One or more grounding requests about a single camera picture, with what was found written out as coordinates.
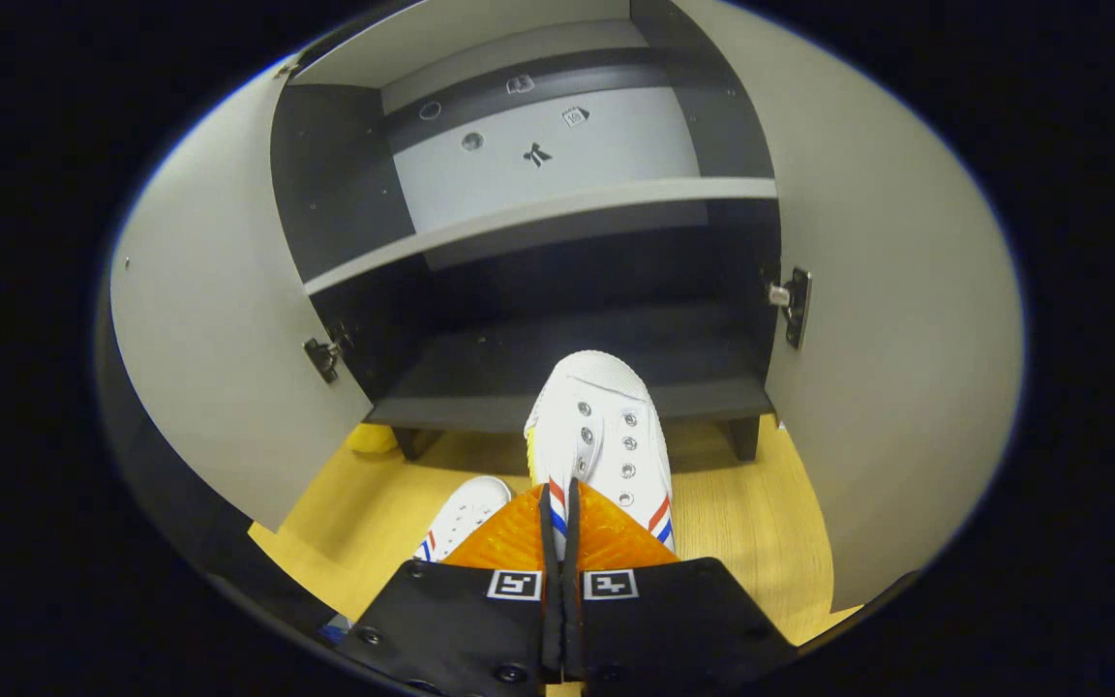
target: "cabinet leg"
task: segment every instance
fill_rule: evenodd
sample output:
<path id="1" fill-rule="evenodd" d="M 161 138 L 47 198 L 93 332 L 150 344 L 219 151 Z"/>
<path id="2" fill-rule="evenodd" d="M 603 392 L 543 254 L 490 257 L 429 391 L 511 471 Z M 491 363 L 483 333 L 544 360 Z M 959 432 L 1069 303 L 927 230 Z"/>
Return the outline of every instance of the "cabinet leg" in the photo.
<path id="1" fill-rule="evenodd" d="M 759 444 L 759 416 L 747 416 L 744 419 L 730 419 L 730 445 L 739 463 L 753 463 L 756 459 L 756 445 Z"/>
<path id="2" fill-rule="evenodd" d="M 418 428 L 400 428 L 397 425 L 391 425 L 390 430 L 394 432 L 394 439 L 399 442 L 399 451 L 403 451 L 403 456 L 408 463 L 419 459 L 439 436 L 439 432 L 428 433 Z"/>

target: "wooden floor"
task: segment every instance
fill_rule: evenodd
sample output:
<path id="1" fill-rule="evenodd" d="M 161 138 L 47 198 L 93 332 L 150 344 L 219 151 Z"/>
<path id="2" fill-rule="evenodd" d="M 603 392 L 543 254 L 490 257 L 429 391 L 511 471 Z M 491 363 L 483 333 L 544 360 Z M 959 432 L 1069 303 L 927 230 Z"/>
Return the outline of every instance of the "wooden floor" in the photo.
<path id="1" fill-rule="evenodd" d="M 775 416 L 760 419 L 755 463 L 740 464 L 711 423 L 666 423 L 678 556 L 716 556 L 792 643 L 853 613 L 830 613 L 833 556 L 803 463 Z M 531 486 L 518 436 L 444 433 L 417 463 L 397 449 L 340 449 L 277 534 L 249 534 L 282 569 L 355 621 L 415 552 L 446 497 L 477 473 Z M 571 686 L 552 686 L 566 694 Z"/>

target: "open cabinet door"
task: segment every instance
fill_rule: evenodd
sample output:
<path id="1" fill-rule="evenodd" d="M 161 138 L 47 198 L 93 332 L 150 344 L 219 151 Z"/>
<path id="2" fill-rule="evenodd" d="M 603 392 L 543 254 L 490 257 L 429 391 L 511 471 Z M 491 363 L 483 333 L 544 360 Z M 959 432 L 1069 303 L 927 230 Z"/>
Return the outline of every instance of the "open cabinet door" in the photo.
<path id="1" fill-rule="evenodd" d="M 278 530 L 371 408 L 328 342 L 282 234 L 270 128 L 284 61 L 183 137 L 128 213 L 110 304 L 133 387 L 172 447 L 226 502 Z"/>
<path id="2" fill-rule="evenodd" d="M 729 3 L 678 0 L 729 59 L 774 158 L 782 277 L 766 390 L 817 494 L 833 610 L 942 550 L 986 493 L 1022 387 L 1024 313 L 990 204 L 941 138 L 853 67 Z"/>

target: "sticker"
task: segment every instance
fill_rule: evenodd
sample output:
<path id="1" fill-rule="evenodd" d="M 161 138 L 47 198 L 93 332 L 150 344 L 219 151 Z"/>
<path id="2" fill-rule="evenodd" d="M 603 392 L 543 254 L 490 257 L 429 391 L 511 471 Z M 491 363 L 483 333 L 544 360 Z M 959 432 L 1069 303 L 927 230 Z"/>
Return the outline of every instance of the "sticker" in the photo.
<path id="1" fill-rule="evenodd" d="M 532 83 L 532 77 L 524 74 L 505 80 L 505 93 L 523 94 L 524 91 L 532 91 L 532 87 L 535 87 L 535 85 Z"/>
<path id="2" fill-rule="evenodd" d="M 638 597 L 639 588 L 634 583 L 633 569 L 583 572 L 584 600 L 624 600 Z"/>
<path id="3" fill-rule="evenodd" d="M 579 125 L 588 120 L 588 116 L 589 116 L 589 110 L 584 109 L 584 107 L 582 106 L 571 107 L 571 109 L 566 109 L 561 114 L 561 117 L 563 119 L 566 119 L 566 125 L 569 125 L 571 128 L 574 128 L 575 125 Z"/>
<path id="4" fill-rule="evenodd" d="M 540 170 L 540 163 L 544 163 L 545 159 L 553 159 L 553 155 L 541 151 L 539 143 L 532 143 L 532 149 L 523 154 L 523 159 L 531 159 L 532 164 Z"/>
<path id="5" fill-rule="evenodd" d="M 540 572 L 493 572 L 487 596 L 498 600 L 540 600 Z"/>

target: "white sneaker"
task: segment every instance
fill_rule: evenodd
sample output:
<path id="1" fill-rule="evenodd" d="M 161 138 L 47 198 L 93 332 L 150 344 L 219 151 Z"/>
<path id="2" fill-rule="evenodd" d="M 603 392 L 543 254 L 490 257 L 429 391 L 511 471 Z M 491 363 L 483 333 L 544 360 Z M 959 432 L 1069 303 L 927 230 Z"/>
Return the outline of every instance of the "white sneaker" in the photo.
<path id="1" fill-rule="evenodd" d="M 660 418 L 639 376 L 619 358 L 562 358 L 532 406 L 535 481 L 549 484 L 558 559 L 566 555 L 566 486 L 583 481 L 673 551 L 672 485 Z"/>
<path id="2" fill-rule="evenodd" d="M 511 495 L 510 486 L 495 476 L 477 476 L 465 481 L 437 512 L 419 550 L 415 551 L 415 559 L 445 560 L 456 546 L 467 540 L 468 534 L 510 503 Z"/>

